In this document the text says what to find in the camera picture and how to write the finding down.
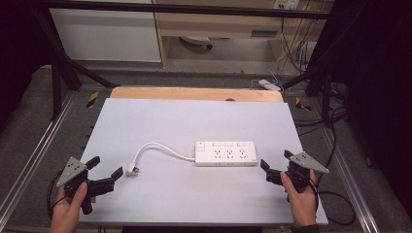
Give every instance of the white cabinet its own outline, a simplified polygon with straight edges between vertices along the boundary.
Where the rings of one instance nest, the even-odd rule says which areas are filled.
[[[161,62],[153,13],[51,9],[51,15],[72,59]]]

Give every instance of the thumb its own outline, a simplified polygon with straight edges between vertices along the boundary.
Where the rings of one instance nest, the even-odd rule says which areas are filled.
[[[285,172],[281,173],[281,180],[282,180],[282,185],[284,186],[286,192],[289,195],[289,198],[291,200],[296,198],[297,191],[296,191],[296,189],[294,189],[294,186],[293,186],[293,183],[292,183],[291,179],[289,178],[289,176]]]
[[[78,212],[80,207],[82,206],[83,200],[85,200],[86,194],[87,194],[87,184],[82,183],[77,189],[75,196],[73,197],[72,204],[70,205],[70,209],[73,208],[74,210]]]

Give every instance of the hand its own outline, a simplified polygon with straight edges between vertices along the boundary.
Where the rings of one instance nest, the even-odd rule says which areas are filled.
[[[316,181],[315,173],[310,171],[310,178]],[[289,195],[294,227],[303,227],[316,224],[316,198],[313,190],[307,186],[298,193],[289,176],[281,173],[282,184]]]
[[[70,201],[69,198],[64,198],[55,204],[51,220],[51,233],[56,232],[76,232],[76,227],[79,222],[79,211],[82,202],[87,194],[87,184],[82,183]],[[58,190],[57,199],[60,200],[65,196],[64,187]]]

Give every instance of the power strip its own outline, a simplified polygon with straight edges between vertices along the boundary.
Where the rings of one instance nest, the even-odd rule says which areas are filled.
[[[196,142],[198,167],[243,167],[258,164],[254,142]]]
[[[258,82],[258,84],[268,90],[275,90],[275,91],[279,91],[281,88],[277,85],[275,85],[274,83],[269,82],[268,80],[261,80]]]

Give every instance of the aluminum rail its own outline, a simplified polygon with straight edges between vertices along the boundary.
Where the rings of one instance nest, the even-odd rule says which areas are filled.
[[[15,209],[17,205],[18,200],[20,199],[24,190],[27,188],[31,178],[36,172],[37,167],[42,161],[43,156],[45,155],[47,149],[49,148],[49,145],[52,142],[52,139],[54,138],[55,133],[57,132],[64,118],[66,117],[76,94],[77,94],[77,91],[70,91],[66,95],[66,98],[64,99],[64,102],[62,105],[63,108],[62,108],[60,115],[58,115],[55,121],[52,121],[49,124],[48,129],[46,130],[45,134],[43,135],[36,149],[31,154],[26,165],[21,170],[20,175],[18,176],[13,187],[10,189],[7,197],[1,204],[0,206],[0,232],[3,231],[4,227],[6,226],[7,221],[9,220],[10,216],[12,215],[13,210]]]
[[[315,114],[318,118],[321,118],[321,105],[319,101],[310,99],[312,108],[315,111]],[[333,134],[331,129],[323,127],[324,134],[327,139],[327,145],[329,148],[332,148],[333,145]],[[348,164],[345,161],[345,158],[339,148],[336,145],[333,162],[336,165],[337,171],[342,179],[345,189],[348,192],[348,196],[351,199],[352,205],[357,212],[360,225],[363,228],[363,231],[366,233],[379,233],[379,228],[375,222],[375,218],[367,207],[366,201],[361,194],[361,190],[356,183],[354,176],[352,175],[351,170],[349,169]]]

